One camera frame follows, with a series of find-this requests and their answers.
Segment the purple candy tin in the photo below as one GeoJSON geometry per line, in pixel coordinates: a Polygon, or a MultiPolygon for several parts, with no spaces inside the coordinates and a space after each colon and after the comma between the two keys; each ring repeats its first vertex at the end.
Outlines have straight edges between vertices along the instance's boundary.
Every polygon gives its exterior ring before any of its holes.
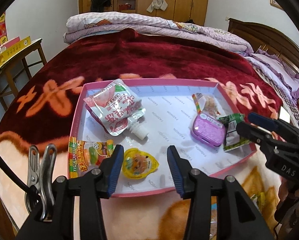
{"type": "Polygon", "coordinates": [[[210,147],[219,147],[226,136],[225,126],[213,117],[200,113],[193,121],[191,135],[210,147]]]}

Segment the wooden headboard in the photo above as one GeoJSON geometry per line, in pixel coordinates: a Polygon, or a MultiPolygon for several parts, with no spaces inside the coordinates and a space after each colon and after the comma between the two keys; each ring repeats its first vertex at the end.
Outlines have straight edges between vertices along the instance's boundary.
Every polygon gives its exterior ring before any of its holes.
{"type": "Polygon", "coordinates": [[[276,55],[299,74],[299,46],[277,29],[230,18],[228,32],[248,41],[254,51],[261,49],[276,55]]]}

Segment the pink shallow cardboard box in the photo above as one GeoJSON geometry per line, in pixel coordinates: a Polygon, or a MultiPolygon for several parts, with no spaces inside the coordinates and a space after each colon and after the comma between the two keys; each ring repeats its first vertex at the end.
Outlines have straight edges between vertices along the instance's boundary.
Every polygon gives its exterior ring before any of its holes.
{"type": "Polygon", "coordinates": [[[212,148],[191,135],[197,115],[192,95],[202,93],[214,98],[218,112],[226,116],[238,111],[221,85],[216,82],[187,79],[130,79],[125,84],[137,94],[145,107],[144,127],[149,135],[140,140],[129,131],[113,137],[125,149],[138,148],[158,161],[158,169],[144,179],[119,176],[116,197],[140,197],[174,190],[166,151],[175,146],[179,155],[209,176],[218,176],[246,161],[256,152],[254,144],[231,151],[212,148]]]}

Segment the orange burger gummy packet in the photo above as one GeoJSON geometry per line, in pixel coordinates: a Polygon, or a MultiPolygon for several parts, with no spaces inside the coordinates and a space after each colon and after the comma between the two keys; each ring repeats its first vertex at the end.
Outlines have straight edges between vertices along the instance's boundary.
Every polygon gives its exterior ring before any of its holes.
{"type": "Polygon", "coordinates": [[[68,177],[77,178],[98,168],[114,151],[113,140],[92,142],[70,137],[68,145],[68,177]]]}

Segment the folded purple quilt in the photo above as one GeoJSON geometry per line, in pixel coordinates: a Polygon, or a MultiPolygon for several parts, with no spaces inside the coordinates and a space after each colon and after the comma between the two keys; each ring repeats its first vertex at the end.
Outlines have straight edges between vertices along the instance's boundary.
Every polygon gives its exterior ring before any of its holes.
{"type": "Polygon", "coordinates": [[[66,28],[67,31],[63,35],[66,44],[71,44],[85,36],[113,33],[130,28],[141,34],[204,42],[236,53],[254,52],[248,41],[222,29],[140,14],[114,11],[78,14],[68,18],[66,28]]]}

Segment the wooden side table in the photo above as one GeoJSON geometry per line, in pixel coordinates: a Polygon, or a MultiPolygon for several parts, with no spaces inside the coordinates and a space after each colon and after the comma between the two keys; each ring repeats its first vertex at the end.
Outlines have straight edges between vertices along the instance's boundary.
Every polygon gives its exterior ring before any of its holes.
{"type": "Polygon", "coordinates": [[[40,37],[38,39],[31,41],[31,44],[19,50],[15,55],[13,55],[10,59],[4,62],[3,65],[0,67],[0,78],[5,77],[7,82],[7,85],[3,89],[0,89],[0,104],[2,105],[4,111],[7,111],[8,109],[8,106],[4,98],[10,95],[16,97],[19,93],[15,83],[17,78],[23,72],[25,72],[28,79],[30,80],[32,78],[30,67],[33,67],[38,64],[42,64],[43,66],[47,64],[47,59],[44,55],[44,51],[42,48],[42,40],[43,39],[40,37]],[[40,60],[28,64],[26,61],[26,56],[28,56],[34,51],[38,52],[40,60]],[[22,64],[23,68],[16,75],[13,75],[12,74],[13,68],[15,68],[19,63],[22,64]]]}

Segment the yellow jelly cup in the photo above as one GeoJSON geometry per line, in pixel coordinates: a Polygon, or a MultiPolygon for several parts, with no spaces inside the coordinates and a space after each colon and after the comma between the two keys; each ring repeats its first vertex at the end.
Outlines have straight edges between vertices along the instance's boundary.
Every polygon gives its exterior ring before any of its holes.
{"type": "Polygon", "coordinates": [[[159,163],[152,155],[138,148],[130,148],[124,152],[122,173],[128,179],[144,179],[158,167],[159,163]]]}

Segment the clear rainbow candy packet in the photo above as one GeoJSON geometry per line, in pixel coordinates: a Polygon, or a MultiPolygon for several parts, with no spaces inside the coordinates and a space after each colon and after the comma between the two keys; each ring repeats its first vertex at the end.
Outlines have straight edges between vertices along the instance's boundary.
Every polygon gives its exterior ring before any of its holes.
{"type": "Polygon", "coordinates": [[[208,114],[213,118],[221,116],[217,102],[213,96],[202,93],[194,93],[192,94],[192,98],[198,114],[208,114]]]}

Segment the white smartphone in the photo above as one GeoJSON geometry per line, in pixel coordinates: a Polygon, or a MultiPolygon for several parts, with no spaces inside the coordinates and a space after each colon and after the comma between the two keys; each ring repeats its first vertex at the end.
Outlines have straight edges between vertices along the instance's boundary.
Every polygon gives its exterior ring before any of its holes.
{"type": "Polygon", "coordinates": [[[285,108],[283,106],[280,107],[280,111],[279,111],[279,119],[290,123],[290,114],[287,112],[287,110],[285,110],[285,108]]]}

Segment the beige cloth on wardrobe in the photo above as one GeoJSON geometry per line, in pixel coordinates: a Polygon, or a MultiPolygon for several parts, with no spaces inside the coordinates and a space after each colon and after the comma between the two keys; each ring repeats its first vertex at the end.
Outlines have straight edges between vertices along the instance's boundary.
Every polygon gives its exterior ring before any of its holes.
{"type": "Polygon", "coordinates": [[[154,10],[165,11],[167,7],[168,3],[166,2],[166,0],[153,0],[146,11],[149,13],[152,13],[154,10]]]}

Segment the yellow flat box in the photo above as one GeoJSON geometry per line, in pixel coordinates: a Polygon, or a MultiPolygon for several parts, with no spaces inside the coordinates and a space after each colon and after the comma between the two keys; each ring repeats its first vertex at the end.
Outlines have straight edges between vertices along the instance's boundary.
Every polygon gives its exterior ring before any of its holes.
{"type": "Polygon", "coordinates": [[[0,67],[4,63],[6,63],[11,57],[15,56],[18,52],[25,49],[30,44],[30,36],[22,40],[19,37],[17,37],[3,44],[3,46],[0,48],[0,67]]]}

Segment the white red drink pouch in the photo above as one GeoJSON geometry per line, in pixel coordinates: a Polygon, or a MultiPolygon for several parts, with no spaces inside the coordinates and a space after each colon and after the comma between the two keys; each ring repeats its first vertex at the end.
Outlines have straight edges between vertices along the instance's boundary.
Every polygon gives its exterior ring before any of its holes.
{"type": "Polygon", "coordinates": [[[146,127],[139,122],[146,111],[142,100],[121,79],[87,96],[84,102],[90,114],[110,135],[116,137],[126,129],[140,140],[149,135],[146,127]]]}

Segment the purple ruffled pillow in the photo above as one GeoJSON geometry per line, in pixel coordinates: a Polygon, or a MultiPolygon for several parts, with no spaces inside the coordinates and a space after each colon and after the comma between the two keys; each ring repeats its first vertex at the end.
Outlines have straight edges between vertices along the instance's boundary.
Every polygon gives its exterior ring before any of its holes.
{"type": "Polygon", "coordinates": [[[283,100],[283,107],[291,117],[292,123],[299,128],[299,74],[276,55],[263,50],[256,53],[243,53],[254,70],[266,81],[283,100]]]}

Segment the yellow candy packet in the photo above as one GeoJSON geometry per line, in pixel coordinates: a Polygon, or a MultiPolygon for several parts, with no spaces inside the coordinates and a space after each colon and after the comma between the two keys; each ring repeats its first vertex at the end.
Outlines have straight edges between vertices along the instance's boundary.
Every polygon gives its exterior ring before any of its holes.
{"type": "Polygon", "coordinates": [[[262,212],[263,208],[265,207],[265,193],[260,192],[258,194],[253,194],[250,197],[251,201],[254,203],[254,205],[257,207],[257,209],[262,212]]]}

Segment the metal spring clip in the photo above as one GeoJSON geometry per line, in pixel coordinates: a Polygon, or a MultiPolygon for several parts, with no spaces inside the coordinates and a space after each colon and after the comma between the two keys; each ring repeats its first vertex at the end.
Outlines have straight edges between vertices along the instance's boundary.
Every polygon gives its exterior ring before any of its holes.
{"type": "Polygon", "coordinates": [[[54,171],[57,148],[49,144],[43,155],[40,155],[38,147],[30,146],[28,154],[27,186],[29,192],[25,194],[25,205],[31,212],[38,204],[42,205],[40,220],[45,221],[51,217],[55,199],[52,189],[52,175],[54,171]]]}

